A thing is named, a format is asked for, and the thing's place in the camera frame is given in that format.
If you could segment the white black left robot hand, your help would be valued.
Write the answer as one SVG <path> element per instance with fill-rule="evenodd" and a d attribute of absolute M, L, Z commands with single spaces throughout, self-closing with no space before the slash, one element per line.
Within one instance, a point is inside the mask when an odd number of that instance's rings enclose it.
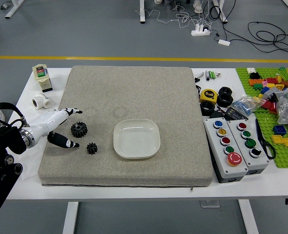
<path fill-rule="evenodd" d="M 48 111 L 36 119 L 25 130 L 29 133 L 26 138 L 29 143 L 26 143 L 27 148 L 35 146 L 41 137 L 47 137 L 48 141 L 61 148 L 76 148 L 78 143 L 71 141 L 65 136 L 54 133 L 53 130 L 64 123 L 72 114 L 82 114 L 83 112 L 77 108 L 64 108 Z"/>

